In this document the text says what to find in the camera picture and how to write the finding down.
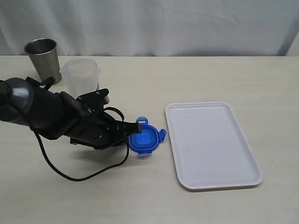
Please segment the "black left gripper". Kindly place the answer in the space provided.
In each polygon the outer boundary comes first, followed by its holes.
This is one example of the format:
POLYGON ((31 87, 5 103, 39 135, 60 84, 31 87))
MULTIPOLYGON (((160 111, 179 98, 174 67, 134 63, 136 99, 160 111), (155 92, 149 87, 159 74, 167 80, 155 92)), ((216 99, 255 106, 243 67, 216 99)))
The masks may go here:
POLYGON ((115 111, 124 119, 118 109, 104 107, 108 104, 108 89, 100 89, 77 98, 62 91, 56 93, 63 104, 61 117, 56 121, 56 139, 67 136, 71 144, 80 144, 95 149, 121 145, 124 134, 142 132, 139 123, 124 122, 113 118, 106 111, 115 111))

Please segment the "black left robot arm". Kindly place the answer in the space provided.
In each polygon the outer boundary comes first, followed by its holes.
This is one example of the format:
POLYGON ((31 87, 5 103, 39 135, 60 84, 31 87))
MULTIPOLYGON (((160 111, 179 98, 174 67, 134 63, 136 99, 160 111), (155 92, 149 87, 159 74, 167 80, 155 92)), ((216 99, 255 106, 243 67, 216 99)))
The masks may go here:
POLYGON ((125 139, 141 132, 138 123, 116 120, 107 107, 108 89, 100 89, 77 98, 65 91, 49 91, 49 81, 40 83, 32 78, 10 78, 0 83, 1 121, 29 126, 49 139, 70 138, 71 144, 94 149, 119 146, 125 139))

